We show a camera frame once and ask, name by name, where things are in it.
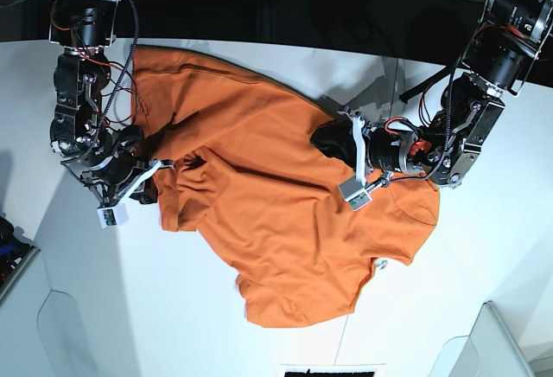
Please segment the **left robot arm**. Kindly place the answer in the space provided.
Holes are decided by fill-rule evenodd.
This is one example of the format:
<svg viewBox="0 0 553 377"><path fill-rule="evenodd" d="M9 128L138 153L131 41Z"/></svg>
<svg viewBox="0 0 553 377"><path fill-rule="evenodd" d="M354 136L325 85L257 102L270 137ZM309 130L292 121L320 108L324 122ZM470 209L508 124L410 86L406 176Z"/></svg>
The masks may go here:
<svg viewBox="0 0 553 377"><path fill-rule="evenodd" d="M486 0L466 47L454 64L402 93L419 96L420 125L403 116L369 121L340 109L342 119L310 138L323 155L353 169L348 185L371 192L400 181L454 188L479 157L505 108L518 96L552 37L552 0Z"/></svg>

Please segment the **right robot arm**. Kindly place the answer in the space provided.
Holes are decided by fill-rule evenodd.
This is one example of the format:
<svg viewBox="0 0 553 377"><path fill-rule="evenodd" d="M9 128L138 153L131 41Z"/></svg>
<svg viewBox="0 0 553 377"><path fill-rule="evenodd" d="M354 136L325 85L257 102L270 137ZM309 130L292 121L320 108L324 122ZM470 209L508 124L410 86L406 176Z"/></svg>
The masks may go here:
<svg viewBox="0 0 553 377"><path fill-rule="evenodd" d="M157 200L154 160L137 154L143 130L130 116L113 122L108 112L117 94L127 92L140 108L137 83L128 86L132 57L109 61L105 49L115 41L121 0L54 0L49 40L63 52L54 70L56 106L50 144L61 165L103 206L124 197L142 204Z"/></svg>

